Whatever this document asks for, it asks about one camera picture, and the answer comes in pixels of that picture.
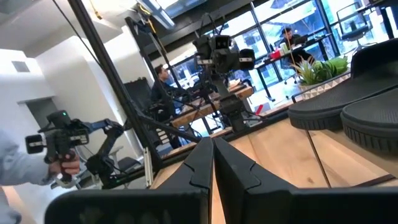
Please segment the sleeve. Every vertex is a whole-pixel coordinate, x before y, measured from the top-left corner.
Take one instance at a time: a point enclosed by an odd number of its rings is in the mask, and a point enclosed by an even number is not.
[[[47,185],[53,181],[49,165],[42,156],[28,155],[0,130],[0,185],[19,185],[30,182]]]

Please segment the office chair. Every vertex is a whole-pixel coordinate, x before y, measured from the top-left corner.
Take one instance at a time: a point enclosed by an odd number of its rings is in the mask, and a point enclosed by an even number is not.
[[[341,40],[347,41],[355,41],[358,46],[350,51],[346,52],[346,54],[353,52],[354,54],[373,44],[376,43],[368,43],[361,44],[359,40],[366,35],[373,27],[370,21],[367,21],[365,16],[362,13],[357,12],[357,10],[361,7],[359,2],[355,2],[346,6],[339,11],[337,11],[338,23],[340,25],[341,30]]]
[[[169,114],[167,105],[152,102],[152,90],[145,77],[139,78],[134,82],[125,83],[124,86],[126,87],[131,99],[136,103],[138,109],[144,114],[160,122],[170,119],[171,114]],[[147,129],[155,147],[167,144],[168,142],[171,143],[173,140],[171,135],[161,131],[160,129],[155,129],[150,126],[148,126]]]

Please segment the wooden desk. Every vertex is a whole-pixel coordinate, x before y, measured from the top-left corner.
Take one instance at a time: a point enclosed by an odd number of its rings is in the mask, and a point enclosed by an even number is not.
[[[232,132],[232,128],[231,127],[227,127],[224,130],[221,130],[221,131],[219,131],[217,133],[211,134],[210,137],[212,137],[212,138],[220,137],[220,136],[223,136],[223,135],[228,134],[230,132]],[[196,146],[196,143],[195,142],[191,142],[190,144],[186,144],[186,145],[184,145],[182,147],[173,149],[167,155],[165,155],[164,158],[170,157],[170,156],[172,156],[175,153],[185,151],[185,150],[187,150],[188,148],[190,148],[192,146]]]
[[[349,187],[381,177],[398,174],[395,159],[375,159],[370,152],[328,131],[311,131],[332,187]],[[230,142],[236,149],[280,178],[300,188],[327,187],[304,131],[290,125],[288,119]],[[161,170],[152,188],[157,188],[181,165]],[[393,180],[378,187],[398,186]],[[225,224],[217,181],[213,178],[212,223]]]
[[[229,90],[233,91],[236,88],[239,88],[239,86],[235,86],[233,88],[230,88]],[[249,98],[251,95],[253,95],[253,93],[254,93],[253,92],[253,88],[251,88],[250,86],[247,86],[246,88],[237,91],[235,93],[235,95],[243,100],[243,99]],[[217,100],[219,97],[220,96],[217,95],[217,94],[211,95],[211,99],[215,99],[213,104],[214,104],[214,106],[215,106],[215,108],[217,110],[220,108],[220,101]],[[189,123],[191,123],[193,121],[196,121],[197,119],[204,118],[205,116],[214,113],[213,108],[211,107],[211,105],[209,105],[209,104],[204,105],[204,100],[201,100],[201,99],[195,100],[194,102],[192,102],[192,104],[194,106],[199,106],[199,104],[201,102],[202,102],[203,106],[201,106],[198,111],[195,110],[195,111],[192,111],[192,112],[190,112],[188,114],[185,114],[185,115],[183,115],[183,116],[181,116],[179,118],[174,119],[171,122],[172,125],[174,127],[178,128],[178,127],[184,126],[186,124],[189,124]],[[184,111],[188,111],[190,109],[192,109],[190,106],[185,106],[184,109],[183,109],[183,112]]]

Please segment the person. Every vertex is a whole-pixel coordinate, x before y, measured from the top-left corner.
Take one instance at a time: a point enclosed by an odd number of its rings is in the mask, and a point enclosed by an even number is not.
[[[19,146],[0,129],[0,186],[28,182],[35,185],[48,185],[61,173],[61,167],[65,168],[68,174],[78,174],[80,171],[78,155],[70,162],[61,164],[57,161],[48,165],[43,157],[21,152]],[[9,206],[6,194],[0,190],[0,223],[18,224],[21,221],[21,215]]]
[[[186,91],[181,90],[179,88],[175,88],[166,83],[166,80],[169,78],[169,73],[163,67],[163,65],[159,65],[155,68],[155,73],[159,79],[159,82],[155,82],[152,87],[151,100],[156,103],[162,101],[162,88],[170,95],[182,95]]]
[[[286,43],[288,48],[293,48],[295,47],[295,39],[298,39],[301,37],[298,34],[293,34],[292,28],[286,27],[285,29],[282,29],[282,35],[284,36],[284,39],[282,40],[281,43]],[[307,53],[305,50],[295,50],[293,52],[293,59],[291,57],[288,58],[289,63],[300,63],[302,60],[313,60],[313,57],[311,54]]]
[[[164,102],[162,102],[163,101],[162,88],[171,97],[180,96],[180,95],[183,95],[186,93],[185,90],[175,88],[166,83],[166,80],[169,78],[169,73],[166,71],[166,69],[163,67],[163,65],[159,65],[159,66],[155,67],[155,72],[157,74],[159,82],[155,82],[152,87],[152,93],[151,93],[150,97],[151,97],[151,100],[153,103],[164,103]],[[182,106],[181,103],[174,101],[174,111],[175,111],[175,108],[178,108],[181,106]],[[171,116],[172,116],[172,114],[170,114],[167,109],[164,109],[164,110],[162,110],[161,113],[157,113],[156,119],[160,122],[163,122],[163,121],[170,119]],[[173,149],[179,148],[181,146],[178,136],[173,136],[173,135],[168,134],[167,137],[169,138],[170,145]]]

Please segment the yellow cable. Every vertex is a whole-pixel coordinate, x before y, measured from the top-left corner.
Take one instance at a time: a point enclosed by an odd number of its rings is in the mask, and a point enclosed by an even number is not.
[[[140,8],[143,12],[147,13],[148,15],[150,15],[150,12],[149,12],[148,10],[146,10],[141,4],[139,5],[139,8]],[[155,29],[155,27],[154,27],[152,21],[151,21],[150,19],[148,19],[148,21],[146,21],[146,22],[150,25],[150,28],[152,29],[152,32],[153,32],[154,34],[156,34],[156,29]],[[162,41],[160,41],[160,39],[159,39],[159,44],[160,44],[160,46],[162,47],[163,51],[167,54],[166,48],[163,46]]]
[[[96,10],[95,6],[94,6],[94,2],[93,0],[89,0],[91,7],[93,8],[94,14],[98,19],[102,19],[102,16],[100,15],[100,13]]]
[[[150,15],[150,12],[146,10],[141,4],[139,5],[139,8],[144,11],[146,14]]]

